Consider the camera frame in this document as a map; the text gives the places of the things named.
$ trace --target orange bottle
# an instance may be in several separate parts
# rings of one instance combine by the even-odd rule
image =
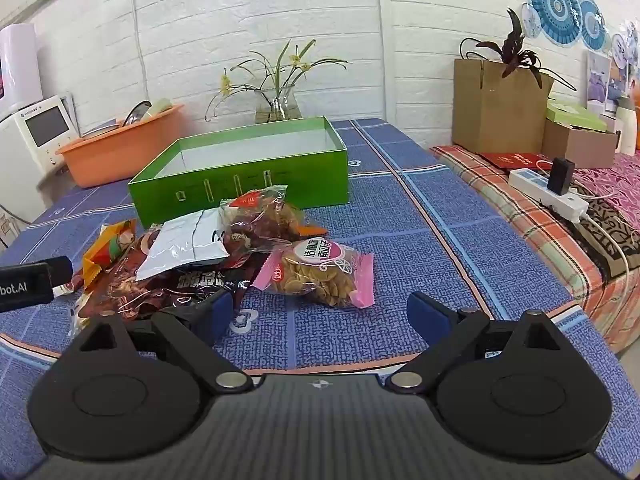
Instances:
[[[638,132],[640,132],[640,84],[636,84],[631,89],[631,98],[636,105],[636,121],[638,122]],[[636,149],[640,150],[640,135],[636,139]]]

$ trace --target white packet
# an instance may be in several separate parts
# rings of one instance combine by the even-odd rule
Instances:
[[[222,243],[224,225],[219,208],[197,211],[165,222],[136,280],[192,263],[218,263],[229,254]]]

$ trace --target red booklet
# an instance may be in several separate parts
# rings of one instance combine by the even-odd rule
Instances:
[[[519,170],[520,168],[536,170],[537,161],[546,160],[545,156],[537,153],[478,153],[478,155],[501,170]]]

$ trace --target power strip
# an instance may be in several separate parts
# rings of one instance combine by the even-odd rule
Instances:
[[[547,179],[527,168],[513,170],[509,174],[509,185],[533,200],[540,202],[551,211],[558,213],[574,224],[580,223],[580,216],[587,212],[589,203],[572,192],[555,194],[546,188]]]

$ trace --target glass jar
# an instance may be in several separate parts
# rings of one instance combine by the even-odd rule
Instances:
[[[280,95],[276,94],[274,88],[255,90],[255,123],[302,118],[293,89],[293,86],[284,86],[280,89]]]

